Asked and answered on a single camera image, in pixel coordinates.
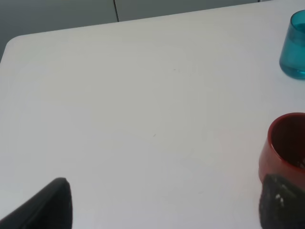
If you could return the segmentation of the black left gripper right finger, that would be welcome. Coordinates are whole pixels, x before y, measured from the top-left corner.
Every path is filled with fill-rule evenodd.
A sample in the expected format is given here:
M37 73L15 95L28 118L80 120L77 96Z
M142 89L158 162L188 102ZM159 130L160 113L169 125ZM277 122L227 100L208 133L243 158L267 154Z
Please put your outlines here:
M263 229L303 229L305 191L280 175L266 175L259 201L259 219Z

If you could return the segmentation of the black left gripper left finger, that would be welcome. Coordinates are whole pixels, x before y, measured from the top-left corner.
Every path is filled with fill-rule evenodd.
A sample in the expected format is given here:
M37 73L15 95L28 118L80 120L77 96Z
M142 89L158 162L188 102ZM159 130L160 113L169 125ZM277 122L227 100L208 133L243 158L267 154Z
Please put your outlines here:
M2 229L71 229L72 196L67 179L51 181L36 195L0 220Z

